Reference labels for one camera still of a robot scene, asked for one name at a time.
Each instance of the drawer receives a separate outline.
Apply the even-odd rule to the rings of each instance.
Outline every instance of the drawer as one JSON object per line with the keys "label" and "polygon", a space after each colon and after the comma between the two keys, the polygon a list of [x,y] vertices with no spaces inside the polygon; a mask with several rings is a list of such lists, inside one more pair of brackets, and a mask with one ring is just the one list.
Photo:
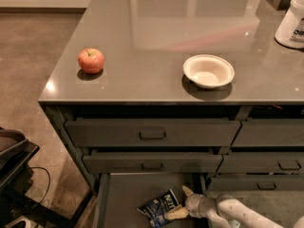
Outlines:
{"label": "drawer", "polygon": [[[95,209],[93,228],[151,228],[148,218],[137,208],[172,189],[182,202],[181,174],[102,175]],[[207,228],[205,219],[180,219],[166,224],[167,228]]]}
{"label": "drawer", "polygon": [[304,176],[216,176],[206,181],[207,191],[304,190]]}
{"label": "drawer", "polygon": [[304,153],[232,153],[223,156],[219,173],[303,173]]}
{"label": "drawer", "polygon": [[220,155],[193,152],[93,152],[83,157],[90,173],[215,173],[221,160]]}
{"label": "drawer", "polygon": [[228,146],[239,122],[222,119],[78,119],[66,131],[78,147]]}
{"label": "drawer", "polygon": [[304,146],[304,120],[242,122],[233,146]]}

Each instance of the bowl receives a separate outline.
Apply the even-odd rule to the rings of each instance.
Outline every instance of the bowl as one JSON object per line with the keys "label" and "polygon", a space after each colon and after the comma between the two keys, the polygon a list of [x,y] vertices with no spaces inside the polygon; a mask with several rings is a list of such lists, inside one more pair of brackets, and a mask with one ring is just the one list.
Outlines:
{"label": "bowl", "polygon": [[197,55],[183,64],[183,73],[197,86],[214,88],[229,84],[235,77],[233,67],[213,55]]}

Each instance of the white plastic container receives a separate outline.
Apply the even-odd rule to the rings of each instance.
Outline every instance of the white plastic container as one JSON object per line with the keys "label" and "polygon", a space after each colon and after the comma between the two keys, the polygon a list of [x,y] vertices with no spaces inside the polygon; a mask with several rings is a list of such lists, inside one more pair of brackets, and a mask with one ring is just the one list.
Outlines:
{"label": "white plastic container", "polygon": [[275,38],[288,48],[304,48],[304,0],[291,1]]}

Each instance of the drawer handle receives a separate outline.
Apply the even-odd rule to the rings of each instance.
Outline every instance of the drawer handle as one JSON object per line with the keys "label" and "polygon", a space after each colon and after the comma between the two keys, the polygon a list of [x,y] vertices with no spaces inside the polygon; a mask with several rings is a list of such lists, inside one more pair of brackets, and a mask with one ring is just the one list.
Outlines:
{"label": "drawer handle", "polygon": [[302,166],[300,165],[300,163],[298,161],[296,163],[297,163],[297,167],[294,167],[294,168],[282,167],[282,165],[280,163],[278,163],[278,166],[282,171],[299,171],[299,170],[301,170]]}
{"label": "drawer handle", "polygon": [[262,187],[262,186],[260,186],[258,183],[257,183],[257,188],[259,189],[259,190],[276,190],[276,184],[275,183],[273,183],[273,187]]}
{"label": "drawer handle", "polygon": [[162,141],[167,138],[167,134],[165,132],[163,132],[161,137],[146,138],[146,137],[143,137],[142,132],[140,132],[139,137],[140,137],[141,141]]}
{"label": "drawer handle", "polygon": [[161,163],[160,167],[148,167],[147,168],[144,166],[144,163],[142,163],[142,170],[143,171],[163,171],[164,167],[163,167],[163,164]]}

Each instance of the brown floor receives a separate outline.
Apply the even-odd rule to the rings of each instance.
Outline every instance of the brown floor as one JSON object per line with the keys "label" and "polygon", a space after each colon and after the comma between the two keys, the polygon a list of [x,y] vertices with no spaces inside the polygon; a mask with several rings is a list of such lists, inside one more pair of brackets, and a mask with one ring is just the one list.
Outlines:
{"label": "brown floor", "polygon": [[[0,13],[0,126],[22,131],[41,147],[29,165],[45,167],[50,173],[51,186],[43,205],[68,218],[87,185],[37,99],[80,18],[81,14]],[[40,200],[47,186],[47,174],[35,169],[27,195]],[[286,228],[304,215],[303,192],[229,193]],[[94,204],[92,199],[77,227],[91,227]]]}

